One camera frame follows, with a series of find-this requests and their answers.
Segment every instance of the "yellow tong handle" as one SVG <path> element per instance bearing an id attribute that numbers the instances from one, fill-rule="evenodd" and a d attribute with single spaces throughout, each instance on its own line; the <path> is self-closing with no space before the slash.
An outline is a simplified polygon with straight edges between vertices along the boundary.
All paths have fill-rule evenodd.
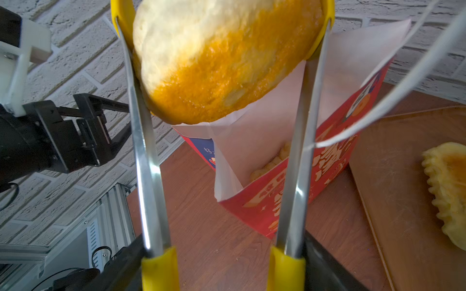
<path id="1" fill-rule="evenodd" d="M 115 27 L 116 33 L 118 36 L 117 22 L 116 18 L 118 17 L 118 24 L 120 25 L 121 31 L 123 32 L 124 39 L 126 40 L 126 45 L 130 53 L 133 51 L 133 22 L 136 16 L 136 11 L 134 10 L 133 1 L 131 0 L 110 0 L 110 9 L 112 11 L 112 22 Z"/>
<path id="2" fill-rule="evenodd" d="M 176 248 L 170 247 L 159 257 L 141 262 L 144 291 L 179 291 Z"/>
<path id="3" fill-rule="evenodd" d="M 306 260 L 288 257 L 277 247 L 270 250 L 267 291 L 304 291 Z"/>

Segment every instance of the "golden baked bun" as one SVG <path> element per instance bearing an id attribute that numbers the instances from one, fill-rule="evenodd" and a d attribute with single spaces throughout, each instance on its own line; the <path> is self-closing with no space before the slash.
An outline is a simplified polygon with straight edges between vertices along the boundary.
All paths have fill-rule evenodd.
<path id="1" fill-rule="evenodd" d="M 320 0 L 143 0 L 133 24 L 146 104 L 170 124 L 260 99 L 305 58 Z"/>

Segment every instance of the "printed design on bag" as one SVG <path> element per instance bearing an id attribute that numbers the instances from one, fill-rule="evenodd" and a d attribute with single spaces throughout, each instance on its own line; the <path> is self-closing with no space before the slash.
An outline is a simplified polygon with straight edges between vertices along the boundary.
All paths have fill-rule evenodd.
<path id="1" fill-rule="evenodd" d="M 381 73 L 378 72 L 372 78 L 372 80 L 367 84 L 366 88 L 359 94 L 359 96 L 354 100 L 353 105 L 349 108 L 348 112 L 346 113 L 345 119 L 343 122 L 348 119 L 350 116 L 357 116 L 361 111 L 366 107 L 366 105 L 370 101 L 370 93 L 377 85 L 378 80 L 380 79 Z"/>
<path id="2" fill-rule="evenodd" d="M 203 138 L 192 138 L 188 137 L 188 139 L 192 146 L 194 146 L 198 150 L 198 154 L 200 154 L 206 162 L 210 163 L 210 165 L 215 169 L 215 152 L 214 152 L 214 145 L 212 139 L 203 139 Z"/>
<path id="3" fill-rule="evenodd" d="M 243 205 L 243 207 L 256 207 L 257 205 L 259 205 L 259 203 L 261 203 L 262 200 L 264 200 L 265 197 L 271 197 L 274 194 L 277 195 L 279 193 L 283 193 L 283 186 L 285 185 L 286 173 L 287 169 L 285 168 L 277 176 L 275 176 L 275 178 L 273 178 L 264 188 L 262 188 L 262 190 L 259 191 L 259 193 L 256 196 L 254 196 L 251 200 L 246 202 Z"/>
<path id="4" fill-rule="evenodd" d="M 354 135 L 350 137 L 349 139 L 346 139 L 342 142 L 338 142 L 335 144 L 332 144 L 331 146 L 326 147 L 322 153 L 319 155 L 315 156 L 314 159 L 312 160 L 312 166 L 318 166 L 319 170 L 315 173 L 315 182 L 319 181 L 320 178 L 328 171 L 330 168 L 332 168 L 333 164 L 336 163 L 338 160 L 340 160 L 340 157 L 342 157 L 350 148 L 352 141 L 356 138 L 357 136 Z M 338 173 L 343 169 L 344 165 L 346 163 L 346 159 L 343 161 L 343 163 L 339 164 L 337 169 L 341 167 L 341 169 L 337 170 L 337 173 L 335 176 L 332 174 L 331 176 L 335 178 Z M 330 183 L 333 178 L 330 180 L 326 181 L 325 184 Z"/>

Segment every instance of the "white brick wall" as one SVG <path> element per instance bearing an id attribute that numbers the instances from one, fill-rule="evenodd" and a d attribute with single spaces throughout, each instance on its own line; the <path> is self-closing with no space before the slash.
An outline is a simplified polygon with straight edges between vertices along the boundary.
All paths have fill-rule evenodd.
<path id="1" fill-rule="evenodd" d="M 403 20 L 416 21 L 431 0 L 335 0 L 334 31 Z M 396 84 L 425 54 L 453 17 L 466 5 L 464 0 L 443 0 L 424 26 L 395 56 L 386 82 Z M 466 32 L 417 90 L 466 103 Z"/>
<path id="2" fill-rule="evenodd" d="M 419 17 L 430 0 L 336 0 L 334 30 L 345 31 L 385 22 Z M 0 5 L 36 21 L 52 31 L 53 55 L 27 78 L 25 101 L 53 100 L 74 107 L 72 94 L 93 93 L 127 102 L 123 54 L 110 22 L 109 0 L 1 0 Z M 436 8 L 415 38 L 400 51 L 386 81 L 398 82 L 419 60 L 453 16 L 463 0 L 446 0 Z M 466 102 L 466 38 L 418 87 L 427 93 Z M 128 122 L 125 113 L 106 111 L 110 135 Z M 167 157 L 180 143 L 178 134 L 153 117 L 159 137 L 157 149 Z M 20 193 L 0 216 L 0 243 L 50 245 L 115 182 L 134 182 L 132 141 L 106 165 L 86 167 L 69 175 L 50 171 L 18 179 Z M 0 205 L 11 195 L 3 194 Z"/>
<path id="3" fill-rule="evenodd" d="M 0 5 L 52 31 L 53 54 L 31 67 L 25 101 L 52 100 L 76 107 L 73 94 L 92 93 L 128 103 L 123 52 L 109 21 L 110 0 L 0 0 Z M 110 136 L 128 122 L 126 113 L 105 110 Z M 153 117 L 157 150 L 164 160 L 182 142 L 171 127 Z M 71 174 L 52 171 L 18 179 L 20 192 L 0 216 L 0 244 L 49 246 L 115 183 L 132 185 L 136 171 L 132 140 L 101 167 Z M 12 192 L 2 193 L 3 205 Z"/>

